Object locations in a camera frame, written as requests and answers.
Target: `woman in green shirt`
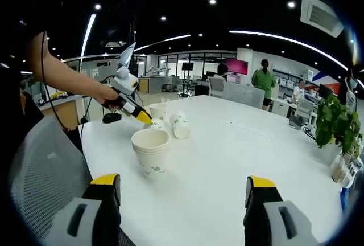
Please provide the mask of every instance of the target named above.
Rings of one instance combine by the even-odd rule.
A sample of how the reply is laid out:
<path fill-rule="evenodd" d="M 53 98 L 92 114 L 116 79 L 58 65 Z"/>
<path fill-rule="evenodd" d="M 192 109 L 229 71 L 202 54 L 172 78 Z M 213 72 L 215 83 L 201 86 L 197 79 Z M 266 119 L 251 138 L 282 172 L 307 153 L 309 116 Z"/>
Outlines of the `woman in green shirt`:
<path fill-rule="evenodd" d="M 267 59 L 263 59 L 261 65 L 262 69 L 258 69 L 254 72 L 251 78 L 251 83 L 254 87 L 266 92 L 264 96 L 263 110 L 268 110 L 268 106 L 271 102 L 272 88 L 275 87 L 275 78 L 268 70 L 269 62 Z"/>

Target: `paper cup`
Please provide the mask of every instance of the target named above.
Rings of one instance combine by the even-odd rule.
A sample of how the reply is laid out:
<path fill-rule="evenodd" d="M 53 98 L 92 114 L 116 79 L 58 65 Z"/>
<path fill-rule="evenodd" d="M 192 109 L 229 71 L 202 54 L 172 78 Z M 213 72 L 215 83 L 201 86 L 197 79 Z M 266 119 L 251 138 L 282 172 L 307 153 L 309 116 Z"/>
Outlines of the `paper cup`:
<path fill-rule="evenodd" d="M 153 129 L 166 129 L 166 123 L 161 119 L 152 119 L 152 124 L 145 124 L 144 129 L 153 128 Z"/>
<path fill-rule="evenodd" d="M 152 104 L 149 106 L 150 115 L 153 119 L 164 120 L 166 117 L 166 105 L 165 104 Z"/>
<path fill-rule="evenodd" d="M 173 127 L 173 133 L 178 139 L 185 139 L 189 136 L 191 131 L 189 123 L 186 118 L 186 114 L 183 112 L 176 112 L 172 114 L 171 121 Z"/>
<path fill-rule="evenodd" d="M 169 153 L 169 135 L 160 129 L 140 130 L 131 138 L 136 157 L 147 179 L 165 175 Z"/>

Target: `black ceiling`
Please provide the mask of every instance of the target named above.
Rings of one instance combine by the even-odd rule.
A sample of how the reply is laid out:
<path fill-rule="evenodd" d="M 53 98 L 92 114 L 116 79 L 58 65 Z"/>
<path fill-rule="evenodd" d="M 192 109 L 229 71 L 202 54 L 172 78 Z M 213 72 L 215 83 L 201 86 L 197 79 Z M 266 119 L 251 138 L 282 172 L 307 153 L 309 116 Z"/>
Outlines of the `black ceiling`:
<path fill-rule="evenodd" d="M 310 44 L 349 66 L 351 52 L 344 32 L 333 38 L 302 23 L 301 0 L 294 0 L 294 9 L 287 7 L 288 1 L 291 0 L 217 0 L 212 6 L 208 0 L 48 0 L 53 10 L 48 30 L 49 45 L 56 48 L 54 53 L 60 54 L 60 58 L 80 56 L 89 17 L 95 13 L 97 17 L 85 55 L 121 52 L 123 48 L 110 50 L 105 45 L 118 41 L 129 43 L 134 22 L 136 47 L 179 35 L 192 35 L 138 51 L 141 54 L 216 49 L 235 51 L 249 44 L 249 48 L 256 51 L 297 60 L 333 77 L 343 75 L 344 70 L 336 63 L 300 45 L 229 33 L 229 30 L 250 30 L 286 36 Z M 96 3 L 101 4 L 102 9 L 95 11 Z M 160 20 L 162 15 L 167 18 L 164 22 Z"/>

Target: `human hand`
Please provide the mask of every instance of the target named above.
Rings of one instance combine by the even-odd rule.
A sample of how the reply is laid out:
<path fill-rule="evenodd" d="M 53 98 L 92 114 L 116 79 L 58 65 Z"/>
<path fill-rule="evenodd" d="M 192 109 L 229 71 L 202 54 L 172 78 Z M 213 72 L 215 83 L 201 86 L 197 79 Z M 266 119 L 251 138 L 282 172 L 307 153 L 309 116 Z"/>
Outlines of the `human hand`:
<path fill-rule="evenodd" d="M 110 88 L 108 85 L 102 85 L 100 84 L 100 87 L 98 88 L 98 92 L 93 98 L 100 104 L 103 105 L 108 100 L 115 100 L 119 97 L 119 94 Z M 112 105 L 109 106 L 110 110 L 117 110 L 119 108 L 114 107 Z"/>

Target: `green leaves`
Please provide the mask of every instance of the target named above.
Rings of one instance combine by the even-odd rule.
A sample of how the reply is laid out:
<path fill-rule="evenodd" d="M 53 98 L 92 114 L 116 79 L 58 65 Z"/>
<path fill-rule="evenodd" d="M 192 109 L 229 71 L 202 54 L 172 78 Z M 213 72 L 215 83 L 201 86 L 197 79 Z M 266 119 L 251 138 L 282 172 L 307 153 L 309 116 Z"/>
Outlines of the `green leaves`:
<path fill-rule="evenodd" d="M 358 155 L 358 138 L 362 137 L 359 134 L 359 115 L 340 104 L 334 95 L 321 100 L 317 108 L 316 125 L 316 143 L 320 148 L 334 137 L 335 144 L 342 147 L 343 154 Z"/>

